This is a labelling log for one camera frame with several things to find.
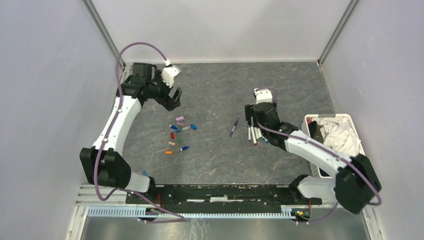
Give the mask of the dark purple pen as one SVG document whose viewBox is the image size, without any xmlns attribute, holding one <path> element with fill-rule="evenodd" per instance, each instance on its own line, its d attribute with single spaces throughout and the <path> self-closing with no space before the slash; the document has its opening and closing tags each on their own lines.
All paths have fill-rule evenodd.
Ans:
<svg viewBox="0 0 424 240">
<path fill-rule="evenodd" d="M 229 133 L 229 137 L 232 137 L 233 136 L 233 134 L 234 134 L 234 132 L 235 132 L 235 130 L 236 130 L 236 128 L 237 128 L 237 125 L 238 125 L 238 123 L 239 123 L 239 121 L 240 121 L 240 116 L 238 116 L 237 118 L 236 118 L 236 121 L 235 121 L 235 123 L 234 123 L 234 125 L 233 125 L 233 127 L 232 127 L 232 129 L 231 129 L 231 131 L 230 131 L 230 133 Z"/>
</svg>

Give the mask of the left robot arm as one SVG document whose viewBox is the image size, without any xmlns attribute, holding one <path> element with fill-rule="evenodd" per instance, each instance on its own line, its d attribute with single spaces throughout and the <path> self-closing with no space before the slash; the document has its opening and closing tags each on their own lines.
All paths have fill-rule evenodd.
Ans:
<svg viewBox="0 0 424 240">
<path fill-rule="evenodd" d="M 155 100 L 167 111 L 181 105 L 181 88 L 170 96 L 180 73 L 181 70 L 170 63 L 163 69 L 150 63 L 133 64 L 132 74 L 117 89 L 112 113 L 102 133 L 91 147 L 80 151 L 79 158 L 89 184 L 138 192 L 137 196 L 145 204 L 156 200 L 153 178 L 132 171 L 122 156 L 123 147 L 135 117 L 147 100 Z"/>
</svg>

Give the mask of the red capped marker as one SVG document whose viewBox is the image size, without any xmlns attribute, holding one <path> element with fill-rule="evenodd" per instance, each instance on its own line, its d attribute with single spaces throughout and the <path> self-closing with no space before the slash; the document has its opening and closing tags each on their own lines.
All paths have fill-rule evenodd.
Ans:
<svg viewBox="0 0 424 240">
<path fill-rule="evenodd" d="M 257 143 L 255 128 L 254 128 L 253 125 L 251 125 L 249 129 L 250 129 L 250 132 L 251 132 L 251 139 L 253 141 L 253 144 L 256 146 L 258 143 Z"/>
</svg>

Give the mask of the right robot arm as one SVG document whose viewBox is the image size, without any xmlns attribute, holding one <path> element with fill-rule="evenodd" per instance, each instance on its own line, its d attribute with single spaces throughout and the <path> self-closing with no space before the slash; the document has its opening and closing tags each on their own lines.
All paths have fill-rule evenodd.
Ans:
<svg viewBox="0 0 424 240">
<path fill-rule="evenodd" d="M 295 154 L 324 170 L 330 178 L 305 177 L 289 189 L 289 199 L 302 204 L 308 198 L 320 198 L 340 204 L 358 214 L 365 206 L 380 206 L 381 183 L 369 158 L 336 151 L 309 137 L 296 126 L 280 121 L 276 105 L 270 102 L 247 104 L 247 122 L 258 128 L 268 142 Z"/>
</svg>

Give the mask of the green capped marker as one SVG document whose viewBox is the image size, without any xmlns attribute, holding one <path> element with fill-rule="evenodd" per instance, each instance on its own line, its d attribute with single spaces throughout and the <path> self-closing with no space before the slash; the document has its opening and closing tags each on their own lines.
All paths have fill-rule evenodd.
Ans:
<svg viewBox="0 0 424 240">
<path fill-rule="evenodd" d="M 259 140 L 259 139 L 261 139 L 263 137 L 262 136 L 262 133 L 261 133 L 261 130 L 258 127 L 254 127 L 254 131 L 255 131 L 255 136 L 256 136 L 256 139 L 257 140 Z"/>
</svg>

